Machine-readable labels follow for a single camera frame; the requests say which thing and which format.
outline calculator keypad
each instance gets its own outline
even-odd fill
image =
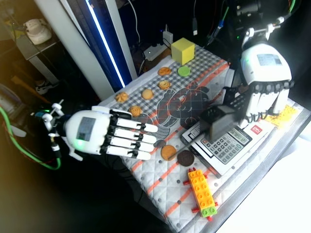
[[[223,164],[227,164],[244,147],[228,133],[214,143],[210,143],[206,139],[202,139],[201,142]]]

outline green round object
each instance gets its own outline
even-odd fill
[[[178,69],[178,74],[180,76],[186,77],[186,76],[190,75],[190,68],[187,66],[183,66],[183,67]]]

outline orange cookie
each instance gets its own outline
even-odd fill
[[[117,94],[115,97],[115,100],[120,103],[127,101],[127,99],[128,99],[128,94],[126,94],[125,92],[121,92],[120,94]]]
[[[138,117],[141,113],[142,113],[142,110],[139,106],[132,106],[130,107],[130,109],[128,110],[133,117]]]
[[[162,148],[161,156],[164,160],[170,161],[176,156],[176,149],[171,145]]]
[[[172,70],[170,68],[168,68],[168,67],[162,67],[161,69],[159,69],[159,71],[157,73],[160,76],[164,76],[164,75],[170,74],[171,71]]]
[[[153,94],[152,90],[150,90],[150,89],[145,89],[145,90],[142,92],[141,96],[142,96],[145,100],[151,100],[152,97],[154,96],[154,94]]]
[[[167,90],[169,89],[171,86],[171,83],[167,80],[164,80],[164,81],[161,81],[159,82],[159,87],[162,89],[162,90]]]

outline yellow cube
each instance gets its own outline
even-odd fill
[[[185,38],[181,38],[172,43],[171,49],[172,58],[181,65],[184,65],[194,58],[194,43]]]

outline shoe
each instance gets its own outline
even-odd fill
[[[48,90],[57,87],[58,84],[52,85],[49,81],[44,81],[43,84],[35,86],[35,90],[39,95],[44,95],[48,92]]]

